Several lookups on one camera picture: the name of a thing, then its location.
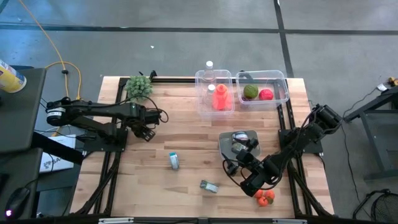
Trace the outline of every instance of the wooden tabletop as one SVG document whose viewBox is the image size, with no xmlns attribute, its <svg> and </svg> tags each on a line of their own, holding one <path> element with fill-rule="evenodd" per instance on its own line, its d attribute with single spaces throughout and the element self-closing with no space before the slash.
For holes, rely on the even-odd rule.
<svg viewBox="0 0 398 224">
<path fill-rule="evenodd" d="M 115 102 L 119 79 L 120 77 L 104 77 L 98 102 Z M 295 123 L 301 126 L 310 112 L 304 80 L 290 78 L 288 84 Z M 239 101 L 236 100 L 235 112 L 228 120 L 202 121 L 195 108 L 193 83 L 156 83 L 150 97 L 159 108 L 168 112 L 170 120 L 156 127 L 156 136 L 150 142 L 129 133 L 126 150 L 121 156 L 112 216 L 294 217 L 286 172 L 274 189 L 274 203 L 268 207 L 259 207 L 253 198 L 246 196 L 226 176 L 218 150 L 220 133 L 254 129 L 262 149 L 258 159 L 279 151 L 277 132 L 280 127 L 276 110 L 247 112 L 240 108 Z M 144 105 L 153 108 L 149 102 Z M 110 122 L 109 118 L 95 119 Z M 178 155 L 180 169 L 177 171 L 170 167 L 170 152 Z M 83 161 L 71 212 L 81 208 L 97 187 L 103 157 L 103 152 L 94 152 Z M 303 164 L 308 187 L 323 207 L 333 213 L 321 160 L 314 155 L 304 154 Z M 240 175 L 234 178 L 238 182 L 243 180 Z M 201 180 L 219 185 L 218 193 L 199 188 Z M 103 208 L 107 194 L 108 187 L 103 197 Z M 304 212 L 300 190 L 298 197 Z"/>
</svg>

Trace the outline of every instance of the water bottle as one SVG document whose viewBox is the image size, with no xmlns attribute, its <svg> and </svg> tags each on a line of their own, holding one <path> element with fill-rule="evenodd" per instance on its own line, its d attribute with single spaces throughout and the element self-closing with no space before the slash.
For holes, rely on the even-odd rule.
<svg viewBox="0 0 398 224">
<path fill-rule="evenodd" d="M 213 71 L 213 62 L 212 61 L 207 61 L 206 62 L 206 70 L 205 74 L 203 75 L 202 79 L 205 81 L 205 83 L 212 84 L 214 80 L 216 79 L 215 73 Z"/>
</svg>

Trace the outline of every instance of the metal stand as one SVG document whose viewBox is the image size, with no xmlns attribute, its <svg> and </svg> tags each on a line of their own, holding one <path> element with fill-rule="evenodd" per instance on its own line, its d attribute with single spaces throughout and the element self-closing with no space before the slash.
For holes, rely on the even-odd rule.
<svg viewBox="0 0 398 224">
<path fill-rule="evenodd" d="M 396 141 L 398 110 L 376 110 L 396 99 L 398 99 L 398 86 L 384 91 L 376 99 L 344 117 L 346 122 L 350 122 L 355 118 L 361 118 L 372 147 L 374 158 L 381 170 L 380 172 L 364 176 L 364 180 L 398 176 L 398 169 L 394 168 L 389 156 L 391 151 L 397 150 L 393 144 L 389 143 Z M 373 128 L 374 125 L 372 124 L 382 125 L 382 127 Z"/>
</svg>

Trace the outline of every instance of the clear plastic bottle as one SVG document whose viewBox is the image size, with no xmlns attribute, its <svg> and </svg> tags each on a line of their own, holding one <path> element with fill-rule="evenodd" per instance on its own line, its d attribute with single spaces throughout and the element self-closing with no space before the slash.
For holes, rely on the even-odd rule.
<svg viewBox="0 0 398 224">
<path fill-rule="evenodd" d="M 207 61 L 206 62 L 206 70 L 205 70 L 205 74 L 203 74 L 202 79 L 209 84 L 212 84 L 216 77 L 215 77 L 215 73 L 213 71 L 213 62 L 212 61 Z"/>
<path fill-rule="evenodd" d="M 204 84 L 202 89 L 203 102 L 204 104 L 211 106 L 211 103 L 213 102 L 213 92 L 215 90 L 214 82 L 216 80 L 212 61 L 206 62 L 206 70 L 201 79 Z"/>
</svg>

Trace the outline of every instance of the fan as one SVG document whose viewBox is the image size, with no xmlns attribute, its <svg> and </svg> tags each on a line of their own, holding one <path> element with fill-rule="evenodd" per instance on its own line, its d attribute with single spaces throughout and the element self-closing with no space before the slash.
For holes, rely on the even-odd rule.
<svg viewBox="0 0 398 224">
<path fill-rule="evenodd" d="M 364 204 L 376 193 L 382 193 L 372 204 L 371 219 L 376 222 L 398 223 L 398 195 L 391 193 L 389 189 L 374 190 L 366 195 L 366 198 L 356 208 L 353 219 Z"/>
</svg>

